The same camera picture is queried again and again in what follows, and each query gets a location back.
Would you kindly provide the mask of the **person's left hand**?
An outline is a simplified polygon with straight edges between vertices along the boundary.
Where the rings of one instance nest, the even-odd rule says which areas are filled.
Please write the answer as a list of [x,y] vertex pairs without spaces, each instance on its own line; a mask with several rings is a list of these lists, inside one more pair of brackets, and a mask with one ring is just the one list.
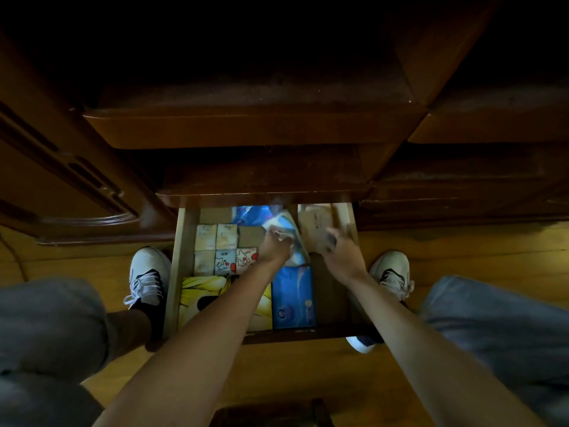
[[267,229],[265,238],[258,248],[257,263],[276,272],[285,265],[292,251],[293,247],[291,248],[289,243],[279,241],[277,237],[271,234]]

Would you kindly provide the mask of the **person's right hand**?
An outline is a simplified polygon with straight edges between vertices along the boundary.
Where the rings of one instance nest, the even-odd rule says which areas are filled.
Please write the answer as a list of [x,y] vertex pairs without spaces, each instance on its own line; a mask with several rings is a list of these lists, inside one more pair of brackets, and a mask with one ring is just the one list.
[[348,288],[369,278],[361,250],[353,240],[338,245],[333,253],[322,253],[322,256],[331,275]]

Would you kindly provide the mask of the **blue white soft tissue pack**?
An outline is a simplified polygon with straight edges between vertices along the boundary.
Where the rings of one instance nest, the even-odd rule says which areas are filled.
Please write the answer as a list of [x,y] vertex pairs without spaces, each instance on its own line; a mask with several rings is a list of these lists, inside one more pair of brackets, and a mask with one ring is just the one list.
[[309,265],[309,253],[304,246],[301,233],[295,223],[293,216],[287,210],[281,211],[278,215],[262,225],[262,227],[266,230],[270,226],[288,227],[295,230],[295,245],[293,246],[293,251],[291,252],[292,254],[288,261],[285,263],[285,266],[300,267]]

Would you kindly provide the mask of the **beige paper packet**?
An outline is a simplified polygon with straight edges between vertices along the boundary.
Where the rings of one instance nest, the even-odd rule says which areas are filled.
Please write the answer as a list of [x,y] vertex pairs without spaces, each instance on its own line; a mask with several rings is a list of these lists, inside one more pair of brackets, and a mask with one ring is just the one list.
[[329,244],[327,229],[338,224],[333,204],[299,204],[297,212],[298,228],[306,250],[321,254]]

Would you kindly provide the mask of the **person's right forearm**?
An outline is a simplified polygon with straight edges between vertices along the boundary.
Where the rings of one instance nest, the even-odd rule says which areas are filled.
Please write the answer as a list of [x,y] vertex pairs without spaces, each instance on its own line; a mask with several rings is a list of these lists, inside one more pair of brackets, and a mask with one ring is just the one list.
[[424,324],[366,271],[340,275],[437,427],[546,427],[485,366]]

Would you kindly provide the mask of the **person's left forearm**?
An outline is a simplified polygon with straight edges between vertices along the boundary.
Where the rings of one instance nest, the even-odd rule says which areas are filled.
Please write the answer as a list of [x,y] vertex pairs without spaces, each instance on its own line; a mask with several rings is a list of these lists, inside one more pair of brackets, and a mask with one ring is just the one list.
[[259,256],[139,369],[93,427],[207,427],[251,317],[285,261]]

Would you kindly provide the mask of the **shiny blue plastic pack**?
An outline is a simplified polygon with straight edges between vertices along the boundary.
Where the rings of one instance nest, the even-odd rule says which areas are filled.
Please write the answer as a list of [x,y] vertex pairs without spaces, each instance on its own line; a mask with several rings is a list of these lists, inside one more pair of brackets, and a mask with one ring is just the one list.
[[262,226],[283,210],[282,205],[250,205],[231,208],[231,223],[246,227]]

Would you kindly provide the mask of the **red print pocket tissue packet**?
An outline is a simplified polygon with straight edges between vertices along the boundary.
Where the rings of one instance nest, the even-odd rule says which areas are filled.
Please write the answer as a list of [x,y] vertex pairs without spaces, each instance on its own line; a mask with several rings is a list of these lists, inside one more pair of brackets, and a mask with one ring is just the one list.
[[258,258],[257,248],[237,248],[236,249],[236,269],[235,274],[243,274],[250,265],[255,263]]

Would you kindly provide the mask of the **plain beige pocket tissue packet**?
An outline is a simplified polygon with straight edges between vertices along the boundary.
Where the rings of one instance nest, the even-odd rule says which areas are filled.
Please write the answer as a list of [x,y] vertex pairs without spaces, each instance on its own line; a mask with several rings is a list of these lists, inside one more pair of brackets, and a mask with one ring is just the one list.
[[216,250],[235,250],[238,247],[238,225],[217,224]]
[[216,251],[195,251],[194,252],[194,268],[192,275],[194,277],[210,277],[215,274],[216,267]]
[[217,224],[198,224],[195,233],[195,251],[215,251]]

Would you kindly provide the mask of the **blue print pocket tissue packet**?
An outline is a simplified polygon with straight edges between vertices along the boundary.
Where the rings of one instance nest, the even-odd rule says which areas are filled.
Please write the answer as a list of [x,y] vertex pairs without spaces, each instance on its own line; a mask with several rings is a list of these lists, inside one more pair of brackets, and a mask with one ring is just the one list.
[[235,275],[237,273],[236,249],[219,249],[215,251],[215,276]]

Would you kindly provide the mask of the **blue rectangular tissue pack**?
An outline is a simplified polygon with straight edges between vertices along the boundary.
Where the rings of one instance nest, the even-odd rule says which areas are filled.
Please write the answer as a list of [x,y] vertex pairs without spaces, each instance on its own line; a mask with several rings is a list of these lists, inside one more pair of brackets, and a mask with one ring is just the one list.
[[301,329],[317,325],[309,266],[282,267],[271,284],[273,329]]

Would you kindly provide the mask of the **white right sneaker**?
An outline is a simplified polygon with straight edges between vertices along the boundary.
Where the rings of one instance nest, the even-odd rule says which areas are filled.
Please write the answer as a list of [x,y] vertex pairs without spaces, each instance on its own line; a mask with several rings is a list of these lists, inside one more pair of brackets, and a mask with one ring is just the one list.
[[381,286],[405,303],[414,291],[410,278],[410,263],[401,251],[387,251],[369,269],[369,275]]

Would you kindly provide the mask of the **white sneaker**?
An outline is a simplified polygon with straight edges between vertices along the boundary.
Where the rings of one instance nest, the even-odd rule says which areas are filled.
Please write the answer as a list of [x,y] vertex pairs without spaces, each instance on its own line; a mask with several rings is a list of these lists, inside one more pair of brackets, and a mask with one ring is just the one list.
[[129,309],[138,304],[163,306],[166,302],[171,275],[171,260],[160,250],[146,246],[138,250],[131,261],[130,294],[124,304]]
[[410,263],[401,251],[387,251],[369,269],[369,275],[381,286],[405,303],[414,291],[410,278]]

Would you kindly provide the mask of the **yellow cartoon tissue pack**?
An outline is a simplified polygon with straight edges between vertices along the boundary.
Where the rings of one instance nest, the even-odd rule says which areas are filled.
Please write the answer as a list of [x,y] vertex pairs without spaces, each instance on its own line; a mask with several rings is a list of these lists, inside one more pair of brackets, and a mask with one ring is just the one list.
[[[178,328],[224,294],[238,279],[238,275],[185,278],[181,287]],[[273,330],[271,284],[267,285],[247,329],[248,332],[268,330]]]

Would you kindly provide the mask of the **open light wooden drawer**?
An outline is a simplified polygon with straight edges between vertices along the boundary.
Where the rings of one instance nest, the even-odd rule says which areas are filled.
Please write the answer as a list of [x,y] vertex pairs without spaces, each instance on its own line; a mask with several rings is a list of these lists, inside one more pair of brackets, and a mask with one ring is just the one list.
[[[359,243],[352,204],[332,204],[335,209],[337,225],[344,228],[355,243]],[[289,205],[283,208],[284,210],[293,216],[298,227],[297,209],[293,210],[293,206]],[[198,224],[218,223],[231,224],[231,207],[181,208],[179,210],[164,320],[164,337],[170,337],[182,328],[178,328],[181,287],[185,278],[194,277],[192,273],[196,226]],[[262,226],[238,225],[237,248],[257,248],[258,251],[265,238],[265,232],[266,229]],[[311,328],[247,332],[244,344],[369,336],[375,333],[373,324],[357,303],[352,300],[346,287],[333,278],[322,255],[309,253],[309,258],[310,263],[307,266],[311,268],[312,272],[312,296],[315,303],[317,325]]]

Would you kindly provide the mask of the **dark brown wooden cabinet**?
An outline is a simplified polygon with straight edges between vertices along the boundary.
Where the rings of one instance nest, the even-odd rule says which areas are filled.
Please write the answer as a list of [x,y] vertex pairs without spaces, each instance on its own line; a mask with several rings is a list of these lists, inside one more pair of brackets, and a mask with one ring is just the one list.
[[569,221],[569,0],[0,0],[0,31],[175,215]]

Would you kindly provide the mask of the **white left sneaker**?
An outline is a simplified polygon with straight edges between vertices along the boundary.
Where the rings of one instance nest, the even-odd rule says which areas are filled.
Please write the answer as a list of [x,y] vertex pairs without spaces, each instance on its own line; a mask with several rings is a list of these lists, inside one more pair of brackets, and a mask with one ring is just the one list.
[[124,304],[129,309],[138,304],[163,306],[166,302],[171,275],[171,260],[160,250],[146,246],[138,250],[131,261],[130,294]]

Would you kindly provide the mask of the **black left sock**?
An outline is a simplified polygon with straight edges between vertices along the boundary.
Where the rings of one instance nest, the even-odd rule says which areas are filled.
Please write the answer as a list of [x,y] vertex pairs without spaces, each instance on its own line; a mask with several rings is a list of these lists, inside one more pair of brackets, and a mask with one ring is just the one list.
[[151,337],[148,343],[145,344],[145,349],[150,353],[157,352],[166,341],[163,336],[166,314],[165,298],[159,295],[154,304],[139,298],[129,309],[141,311],[148,318],[151,326]]

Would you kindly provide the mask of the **person's left leg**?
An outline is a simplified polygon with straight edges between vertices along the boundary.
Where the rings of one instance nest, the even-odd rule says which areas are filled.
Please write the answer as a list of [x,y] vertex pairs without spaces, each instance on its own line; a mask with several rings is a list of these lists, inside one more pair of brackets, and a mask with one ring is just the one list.
[[106,319],[114,335],[113,349],[110,351],[111,361],[146,346],[152,340],[151,321],[141,310],[129,309],[107,313]]

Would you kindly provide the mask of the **carved wooden cabinet door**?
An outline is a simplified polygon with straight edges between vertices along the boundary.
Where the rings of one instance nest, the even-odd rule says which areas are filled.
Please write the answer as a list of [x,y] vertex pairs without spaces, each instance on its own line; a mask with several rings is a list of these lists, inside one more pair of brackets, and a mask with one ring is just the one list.
[[176,216],[0,31],[0,226],[41,245],[161,243]]

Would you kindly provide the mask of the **grey shorts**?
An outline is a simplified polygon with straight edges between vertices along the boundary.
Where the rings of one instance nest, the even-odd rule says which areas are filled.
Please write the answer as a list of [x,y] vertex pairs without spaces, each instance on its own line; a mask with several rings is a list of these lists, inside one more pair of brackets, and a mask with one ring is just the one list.
[[[569,310],[448,275],[418,316],[490,368],[546,424],[569,427]],[[0,289],[0,427],[91,427],[103,407],[81,383],[118,347],[118,330],[85,280]]]

